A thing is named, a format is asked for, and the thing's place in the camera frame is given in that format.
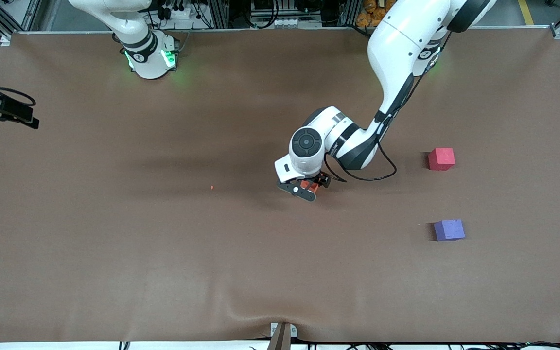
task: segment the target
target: brown table surface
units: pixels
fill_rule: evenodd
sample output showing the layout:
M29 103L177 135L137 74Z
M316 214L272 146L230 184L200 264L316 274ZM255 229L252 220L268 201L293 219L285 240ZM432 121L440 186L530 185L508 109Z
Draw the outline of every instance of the brown table surface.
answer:
M454 34L385 138L399 173L314 203L273 162L316 108L373 117L354 31L195 33L154 81L108 35L15 35L0 85L41 122L0 123L0 341L248 339L279 320L313 341L560 341L548 29ZM426 169L434 147L455 168ZM435 242L442 219L467 239Z

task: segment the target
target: floor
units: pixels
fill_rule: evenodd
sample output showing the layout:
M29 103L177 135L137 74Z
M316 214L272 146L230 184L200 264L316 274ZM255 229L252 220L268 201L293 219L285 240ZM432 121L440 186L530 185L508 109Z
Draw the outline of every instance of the floor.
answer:
M527 3L530 17L525 18L520 3ZM75 9L67 0L54 0L55 16L44 25L51 31L104 31L107 28L96 18ZM478 26L524 26L550 24L560 18L560 0L548 7L544 0L499 0Z

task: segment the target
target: black cable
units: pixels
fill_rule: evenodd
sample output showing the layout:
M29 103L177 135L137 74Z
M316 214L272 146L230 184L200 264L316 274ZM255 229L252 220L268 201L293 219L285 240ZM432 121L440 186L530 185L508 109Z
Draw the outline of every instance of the black cable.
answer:
M346 343L335 343L335 342L314 342L314 341L303 341L301 339L296 339L294 344L307 344L308 346L311 345L318 345L318 344L346 344ZM366 346L369 350L393 350L390 346L396 343L349 343L349 347L346 350L356 350L358 346ZM400 343L400 344L417 344L417 343ZM450 343L439 343L439 344L446 344L449 350L453 350L451 347L452 344ZM464 344L454 343L454 345L459 345L463 350L514 350L514 349L523 349L529 346L549 346L552 348L559 348L560 343L550 343L545 341L536 341L534 343L474 343L474 347L465 348Z
M146 12L148 13L148 18L151 20L151 28L157 29L155 28L155 21L153 20L153 16L151 15L151 10L146 9Z
M384 149L382 148L382 144L380 144L380 141L379 141L379 140L376 140L376 142L377 142L377 148L380 149L380 152L382 153L382 155L384 155L384 157L385 157L386 160L390 163L390 165L393 166L393 171L392 171L391 173L389 173L388 175L384 175L384 176L380 176L380 177L372 177L372 178L370 178L370 179L365 179L364 177L359 177L359 176L353 175L352 173L349 172L349 170L348 170L347 168L345 168L345 166L344 166L337 158L334 158L334 159L336 159L336 162L338 163L338 165L340 166L340 168L343 169L343 171L344 171L347 175L353 177L353 178L356 179L356 180L360 180L360 181L380 181L380 180L383 180L383 179L387 179L387 178L389 178L389 177L392 177L393 175L396 174L396 171L397 171L396 165L395 165L395 163L390 159L390 157L386 154L386 152L384 152Z
M367 31L366 27L364 27L364 30L360 29L358 26L354 26L353 24L347 24L346 27L355 29L358 33L364 35L365 37L371 37L371 34Z
M276 4L276 15L275 15L275 17L274 17L274 6L273 6L274 3ZM268 28L269 26L271 26L272 24L274 24L274 22L276 22L276 19L278 19L279 14L280 14L280 4L278 3L278 0L275 0L275 2L273 2L272 5L271 5L271 18L269 18L269 22L262 27L258 27L258 29L265 29L265 28Z
M196 9L196 12L200 15L200 19L202 20L202 22L207 27L209 27L209 29L213 29L213 26L211 26L209 20L207 19L207 16L205 16L205 14L204 14L204 11L202 11L202 7L200 7L200 2L198 2L198 0L194 0L194 1L195 1L195 4L192 2L193 8Z
M329 171L332 175L334 175L334 177L332 178L332 180L336 180L336 181L340 181L340 182L347 182L347 180L343 179L342 177L338 176L336 173L334 173L334 170L332 170L329 166L329 164L327 164L327 156L329 153L325 153L323 155L323 162L325 163L325 167L327 168L327 171Z
M420 77L418 77L418 80L416 80L416 84L414 84L414 86L412 87L411 91L409 92L409 94L407 95L407 97L403 100L402 104L400 104L400 106L398 106L397 108L395 108L392 113L390 113L391 117L395 117L395 114L402 109L403 106L405 106L405 104L407 103L407 101L409 101L409 99L412 97L412 95L414 95L414 91L416 90L416 88L418 87L418 84L420 84L420 81L422 80L422 78L427 74L427 71L429 70L429 66L427 66L427 68L425 68L425 71L423 71L423 73L420 75Z
M276 14L274 15L274 4L276 5ZM280 15L280 3L278 3L278 0L274 0L274 2L272 2L271 4L271 17L269 18L269 22L267 22L267 24L265 24L262 27L257 26L256 24L253 24L251 22L251 20L249 20L247 18L247 9L243 8L242 9L242 16L243 16L243 20L245 20L245 22L251 27L251 28L256 28L256 29L265 29L268 28L269 26L271 26L272 24L274 24L276 22L276 20L278 19L278 16Z
M29 100L29 103L18 101L16 98L13 98L13 97L11 97L11 96L9 96L9 95L6 95L5 93L2 93L2 91L11 92L11 93L14 93L14 94L16 94L16 95L25 97L25 98L27 98L27 100ZM13 100L18 101L20 104L23 104L23 105L25 105L25 106L29 106L29 107L36 106L36 100L34 100L33 97L31 97L30 95L27 95L27 93L18 91L17 89L7 88L7 87L0 87L0 96L12 98Z

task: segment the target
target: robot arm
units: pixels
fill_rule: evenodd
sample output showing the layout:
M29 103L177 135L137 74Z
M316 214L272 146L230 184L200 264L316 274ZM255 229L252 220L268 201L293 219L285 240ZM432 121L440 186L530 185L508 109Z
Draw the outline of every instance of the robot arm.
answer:
M315 111L291 137L289 154L275 162L278 187L313 201L317 185L329 184L320 172L325 153L347 170L367 166L412 89L416 66L425 67L418 75L425 73L438 57L431 50L438 49L446 29L464 31L494 2L398 0L368 42L368 59L384 92L371 124L362 129L333 106Z
M72 6L96 17L115 34L140 77L160 78L176 67L174 38L151 30L138 11L148 8L152 0L69 0Z

